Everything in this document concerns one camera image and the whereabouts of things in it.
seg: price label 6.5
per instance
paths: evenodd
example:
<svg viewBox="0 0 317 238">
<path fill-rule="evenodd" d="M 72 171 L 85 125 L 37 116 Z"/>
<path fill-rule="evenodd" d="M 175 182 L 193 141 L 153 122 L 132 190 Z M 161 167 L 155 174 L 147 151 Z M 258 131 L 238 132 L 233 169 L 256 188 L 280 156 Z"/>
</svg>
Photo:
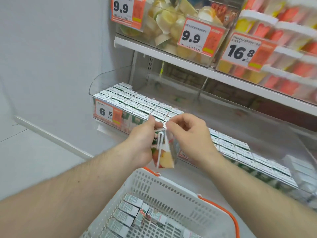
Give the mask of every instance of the price label 6.5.
<svg viewBox="0 0 317 238">
<path fill-rule="evenodd" d="M 259 71 L 274 52 L 276 44 L 250 35 L 234 33 L 221 59 Z"/>
<path fill-rule="evenodd" d="M 225 30 L 187 17 L 178 45 L 212 57 Z"/>
<path fill-rule="evenodd" d="M 145 0 L 111 0 L 111 20 L 136 29 L 142 27 Z"/>
<path fill-rule="evenodd" d="M 122 110 L 96 100 L 95 114 L 101 118 L 108 120 L 116 125 L 121 124 Z"/>
</svg>

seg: gray wall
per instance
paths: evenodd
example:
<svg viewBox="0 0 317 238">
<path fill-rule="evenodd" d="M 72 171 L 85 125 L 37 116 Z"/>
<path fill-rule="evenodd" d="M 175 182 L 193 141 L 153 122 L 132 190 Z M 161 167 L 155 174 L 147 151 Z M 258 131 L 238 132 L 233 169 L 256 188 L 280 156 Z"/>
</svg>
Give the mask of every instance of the gray wall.
<svg viewBox="0 0 317 238">
<path fill-rule="evenodd" d="M 0 76 L 15 115 L 92 155 L 116 141 L 98 132 L 88 90 L 128 66 L 113 47 L 109 0 L 0 0 Z"/>
</svg>

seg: white shopping basket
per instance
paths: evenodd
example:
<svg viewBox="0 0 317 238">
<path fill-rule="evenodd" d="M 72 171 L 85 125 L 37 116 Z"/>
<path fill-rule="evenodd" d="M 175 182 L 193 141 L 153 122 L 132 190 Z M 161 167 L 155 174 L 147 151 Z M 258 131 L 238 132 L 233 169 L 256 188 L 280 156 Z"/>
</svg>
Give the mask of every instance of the white shopping basket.
<svg viewBox="0 0 317 238">
<path fill-rule="evenodd" d="M 145 220 L 141 228 L 131 227 L 127 238 L 182 238 L 184 227 L 203 238 L 240 237 L 238 222 L 230 212 L 148 168 L 132 173 L 82 237 L 98 238 L 126 193 L 169 218 L 162 228 Z"/>
</svg>

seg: shelf price label 9.9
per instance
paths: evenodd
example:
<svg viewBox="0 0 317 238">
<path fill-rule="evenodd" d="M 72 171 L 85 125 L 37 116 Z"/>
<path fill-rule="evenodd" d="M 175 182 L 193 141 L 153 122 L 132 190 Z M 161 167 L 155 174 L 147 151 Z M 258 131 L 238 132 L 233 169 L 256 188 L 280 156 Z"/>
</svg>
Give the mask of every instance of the shelf price label 9.9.
<svg viewBox="0 0 317 238">
<path fill-rule="evenodd" d="M 276 44 L 241 33 L 233 33 L 221 60 L 260 71 L 272 55 Z"/>
<path fill-rule="evenodd" d="M 225 32 L 224 28 L 187 17 L 177 44 L 212 57 Z"/>
<path fill-rule="evenodd" d="M 96 100 L 95 114 L 102 120 L 110 121 L 116 125 L 121 124 L 122 110 Z"/>
<path fill-rule="evenodd" d="M 111 0 L 111 20 L 140 30 L 145 0 Z"/>
</svg>

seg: white shelf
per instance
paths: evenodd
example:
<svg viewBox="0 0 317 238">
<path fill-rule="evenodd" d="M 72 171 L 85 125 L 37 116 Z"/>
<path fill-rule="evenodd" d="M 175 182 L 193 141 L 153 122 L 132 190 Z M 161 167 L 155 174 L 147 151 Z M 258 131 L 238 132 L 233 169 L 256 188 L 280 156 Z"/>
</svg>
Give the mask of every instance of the white shelf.
<svg viewBox="0 0 317 238">
<path fill-rule="evenodd" d="M 248 91 L 250 93 L 259 95 L 259 96 L 267 98 L 269 100 L 272 100 L 272 101 L 278 102 L 280 104 L 289 106 L 291 108 L 295 108 L 299 111 L 317 116 L 317 106 L 315 106 L 313 104 L 309 104 L 307 102 L 292 98 L 290 96 L 275 92 L 273 90 L 263 88 L 259 85 L 246 82 L 242 79 L 238 79 L 238 78 L 220 73 L 218 71 L 213 70 L 212 68 L 202 67 L 198 64 L 194 64 L 190 61 L 186 61 L 182 58 L 168 54 L 164 51 L 158 50 L 154 47 L 151 47 L 149 45 L 135 41 L 131 38 L 122 36 L 120 34 L 116 34 L 116 37 L 114 40 L 114 45 L 115 45 L 115 47 L 117 47 L 117 46 L 127 47 L 129 49 L 138 51 L 138 52 L 143 53 L 145 55 L 148 55 L 150 57 L 171 63 L 173 65 L 190 70 L 190 71 L 195 72 L 197 74 L 204 75 L 208 78 L 215 79 L 215 80 L 220 81 L 222 83 L 234 86 L 236 88 L 239 88 L 239 89 L 242 89 L 245 91 Z"/>
</svg>

